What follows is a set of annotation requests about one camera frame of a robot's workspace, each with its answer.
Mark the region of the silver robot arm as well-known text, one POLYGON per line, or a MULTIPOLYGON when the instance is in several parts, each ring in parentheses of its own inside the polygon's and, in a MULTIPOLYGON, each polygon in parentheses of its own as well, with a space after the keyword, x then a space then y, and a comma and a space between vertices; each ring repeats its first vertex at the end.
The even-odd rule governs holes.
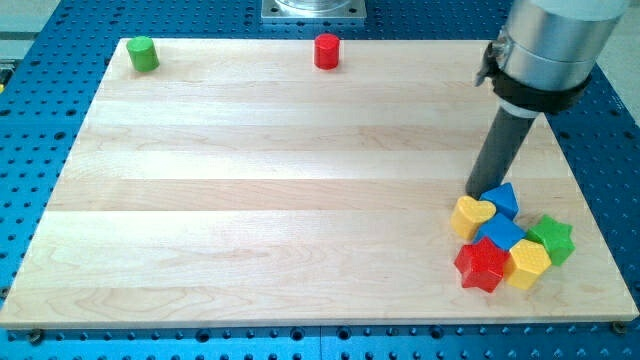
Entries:
POLYGON ((564 91, 583 83, 628 0, 515 0, 491 54, 527 87, 564 91))

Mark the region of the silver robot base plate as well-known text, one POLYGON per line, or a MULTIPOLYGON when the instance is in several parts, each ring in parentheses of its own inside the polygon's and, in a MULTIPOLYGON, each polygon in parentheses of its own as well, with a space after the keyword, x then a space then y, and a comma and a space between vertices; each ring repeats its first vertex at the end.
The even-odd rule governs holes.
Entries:
POLYGON ((263 20, 328 20, 367 17, 365 0, 263 0, 263 20))

